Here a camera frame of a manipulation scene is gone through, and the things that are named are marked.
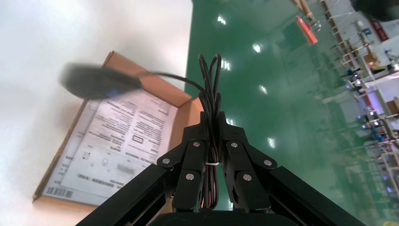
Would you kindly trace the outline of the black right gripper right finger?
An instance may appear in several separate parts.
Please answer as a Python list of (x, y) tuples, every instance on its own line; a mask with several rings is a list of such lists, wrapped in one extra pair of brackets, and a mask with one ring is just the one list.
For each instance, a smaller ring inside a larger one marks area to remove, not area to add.
[(229, 196), (247, 226), (360, 226), (362, 222), (253, 147), (243, 128), (218, 119), (221, 164)]

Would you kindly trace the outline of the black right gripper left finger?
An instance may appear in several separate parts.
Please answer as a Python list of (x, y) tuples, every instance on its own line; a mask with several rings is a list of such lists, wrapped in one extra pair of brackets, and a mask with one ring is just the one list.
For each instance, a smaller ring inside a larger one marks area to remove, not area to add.
[(111, 198), (97, 207), (79, 226), (163, 226), (162, 211), (169, 197), (173, 213), (200, 210), (203, 174), (207, 158), (208, 123), (184, 128), (181, 144), (160, 157)]

